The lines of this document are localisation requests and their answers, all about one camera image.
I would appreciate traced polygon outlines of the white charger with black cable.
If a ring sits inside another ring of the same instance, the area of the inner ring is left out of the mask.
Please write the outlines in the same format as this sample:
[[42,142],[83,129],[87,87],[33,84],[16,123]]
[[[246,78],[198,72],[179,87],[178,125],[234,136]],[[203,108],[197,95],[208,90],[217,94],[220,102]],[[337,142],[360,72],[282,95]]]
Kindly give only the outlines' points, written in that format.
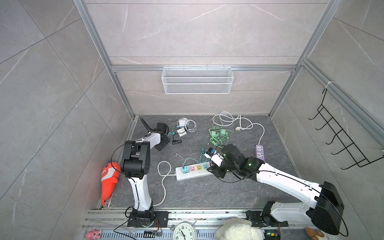
[[181,144],[183,140],[181,140],[181,137],[187,134],[187,131],[185,128],[179,128],[176,131],[172,131],[173,133],[173,139],[172,139],[172,145]]

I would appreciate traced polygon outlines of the purple small power strip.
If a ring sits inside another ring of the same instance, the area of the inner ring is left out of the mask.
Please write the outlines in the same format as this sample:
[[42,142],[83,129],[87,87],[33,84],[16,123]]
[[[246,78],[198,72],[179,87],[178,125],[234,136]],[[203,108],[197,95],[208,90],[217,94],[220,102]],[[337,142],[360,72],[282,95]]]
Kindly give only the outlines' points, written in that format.
[[262,145],[255,146],[255,157],[259,160],[265,161],[264,147]]

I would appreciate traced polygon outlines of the white multicolour power strip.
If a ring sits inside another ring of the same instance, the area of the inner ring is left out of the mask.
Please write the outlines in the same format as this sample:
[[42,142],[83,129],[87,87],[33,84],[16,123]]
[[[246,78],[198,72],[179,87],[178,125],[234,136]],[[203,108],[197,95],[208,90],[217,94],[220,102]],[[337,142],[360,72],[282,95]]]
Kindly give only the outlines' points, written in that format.
[[176,171],[175,171],[177,181],[180,182],[180,181],[185,181],[185,180],[191,180],[191,179],[211,176],[212,173],[207,171],[207,169],[206,170],[203,169],[202,164],[203,163],[188,165],[190,172],[187,174],[182,173],[182,167],[177,167]]

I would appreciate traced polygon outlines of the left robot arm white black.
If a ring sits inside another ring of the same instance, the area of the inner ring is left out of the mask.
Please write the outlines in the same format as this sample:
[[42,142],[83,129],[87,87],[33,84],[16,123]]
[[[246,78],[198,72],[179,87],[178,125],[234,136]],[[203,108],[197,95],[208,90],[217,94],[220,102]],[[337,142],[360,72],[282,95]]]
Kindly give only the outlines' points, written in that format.
[[142,124],[148,131],[138,140],[126,141],[123,147],[122,168],[120,173],[129,179],[135,205],[134,210],[141,214],[153,210],[153,201],[149,194],[147,175],[151,166],[151,149],[161,151],[170,142],[169,127],[165,123],[157,123],[155,129],[150,128],[143,118]]

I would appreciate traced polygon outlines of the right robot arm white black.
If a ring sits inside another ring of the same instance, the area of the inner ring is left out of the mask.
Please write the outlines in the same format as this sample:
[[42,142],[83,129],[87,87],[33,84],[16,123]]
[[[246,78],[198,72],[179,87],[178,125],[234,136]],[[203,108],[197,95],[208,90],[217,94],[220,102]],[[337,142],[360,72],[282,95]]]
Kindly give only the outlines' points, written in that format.
[[223,146],[220,151],[209,148],[204,156],[210,161],[208,172],[223,181],[232,173],[238,181],[246,179],[270,185],[299,200],[297,203],[268,201],[257,217],[247,211],[247,218],[259,227],[283,227],[290,222],[310,224],[330,234],[339,235],[345,224],[345,205],[337,188],[329,183],[318,184],[287,174],[265,162],[264,148],[255,147],[256,156],[245,157],[232,145]]

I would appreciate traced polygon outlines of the white plush toy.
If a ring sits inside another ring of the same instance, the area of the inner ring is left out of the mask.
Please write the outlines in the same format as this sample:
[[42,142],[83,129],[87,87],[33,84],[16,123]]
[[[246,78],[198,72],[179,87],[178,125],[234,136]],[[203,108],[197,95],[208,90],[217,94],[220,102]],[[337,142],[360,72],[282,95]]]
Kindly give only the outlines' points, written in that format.
[[240,218],[225,220],[216,231],[217,240],[263,240],[262,230],[252,226],[252,222]]

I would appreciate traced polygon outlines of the red toy vacuum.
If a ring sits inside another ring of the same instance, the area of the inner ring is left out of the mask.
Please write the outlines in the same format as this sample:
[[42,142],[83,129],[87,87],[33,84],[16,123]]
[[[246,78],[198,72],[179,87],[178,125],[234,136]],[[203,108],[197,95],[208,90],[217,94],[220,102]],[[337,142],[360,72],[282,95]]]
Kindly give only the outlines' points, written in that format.
[[101,205],[105,205],[105,201],[111,197],[118,178],[120,176],[120,165],[114,162],[108,162],[101,173],[102,193],[101,193]]

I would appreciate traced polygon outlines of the white analog clock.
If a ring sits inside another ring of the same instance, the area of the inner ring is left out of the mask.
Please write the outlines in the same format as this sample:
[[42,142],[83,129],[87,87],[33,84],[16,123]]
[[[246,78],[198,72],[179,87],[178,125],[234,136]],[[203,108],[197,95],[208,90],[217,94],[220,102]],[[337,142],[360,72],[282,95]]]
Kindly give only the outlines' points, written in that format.
[[189,222],[182,222],[174,228],[173,240],[197,240],[197,238],[197,230]]

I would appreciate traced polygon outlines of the brown plush toy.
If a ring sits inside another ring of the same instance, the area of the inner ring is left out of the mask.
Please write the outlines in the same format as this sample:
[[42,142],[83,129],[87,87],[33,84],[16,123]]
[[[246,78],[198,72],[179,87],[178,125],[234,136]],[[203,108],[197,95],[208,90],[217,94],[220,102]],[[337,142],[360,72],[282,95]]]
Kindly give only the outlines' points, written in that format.
[[311,238],[311,240],[323,240],[325,238],[325,234],[321,231],[315,231],[312,228],[305,228],[307,235]]

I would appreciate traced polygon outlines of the pink toy pig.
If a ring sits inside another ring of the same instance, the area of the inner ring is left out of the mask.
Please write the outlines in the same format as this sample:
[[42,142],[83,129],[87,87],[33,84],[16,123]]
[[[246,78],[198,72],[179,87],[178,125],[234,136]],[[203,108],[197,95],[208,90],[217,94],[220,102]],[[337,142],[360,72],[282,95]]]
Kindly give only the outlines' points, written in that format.
[[86,240],[100,240],[102,236],[102,230],[92,230],[85,234]]

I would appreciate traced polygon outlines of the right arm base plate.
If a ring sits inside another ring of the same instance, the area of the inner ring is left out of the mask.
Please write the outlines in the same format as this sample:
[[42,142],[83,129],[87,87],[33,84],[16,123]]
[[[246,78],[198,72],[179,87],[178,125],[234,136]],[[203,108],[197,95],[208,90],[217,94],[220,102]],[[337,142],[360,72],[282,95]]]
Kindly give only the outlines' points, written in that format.
[[288,227],[288,222],[279,222],[271,213],[275,201],[268,201],[262,211],[246,211],[246,220],[251,221],[252,227]]

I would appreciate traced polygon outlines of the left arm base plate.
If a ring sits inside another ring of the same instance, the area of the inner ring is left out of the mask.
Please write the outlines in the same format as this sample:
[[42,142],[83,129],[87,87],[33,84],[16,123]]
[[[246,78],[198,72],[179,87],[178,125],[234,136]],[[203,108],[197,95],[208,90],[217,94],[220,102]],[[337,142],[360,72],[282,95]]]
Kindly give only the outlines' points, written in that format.
[[127,227],[144,228],[166,228],[168,226],[169,212],[167,211],[148,211],[132,210],[128,217]]

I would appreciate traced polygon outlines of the aluminium front rail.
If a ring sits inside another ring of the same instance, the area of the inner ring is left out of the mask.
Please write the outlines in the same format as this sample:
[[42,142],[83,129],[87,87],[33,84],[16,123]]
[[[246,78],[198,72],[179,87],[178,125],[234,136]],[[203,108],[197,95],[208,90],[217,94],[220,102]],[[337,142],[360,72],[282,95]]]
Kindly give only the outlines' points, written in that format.
[[[79,240],[86,240],[85,234],[92,230],[102,230],[100,240],[172,240],[174,228],[182,223],[189,222],[197,230],[198,240],[214,240],[216,231],[224,224],[225,220],[240,218],[246,220],[245,212],[241,209],[219,210],[157,210],[169,212],[168,226],[166,228],[127,227],[130,210],[91,210],[86,216],[85,223],[78,236]],[[310,240],[305,228],[309,227],[320,231],[314,226],[301,222],[288,222],[288,227],[263,227],[264,240]],[[324,231],[323,240],[336,240]]]

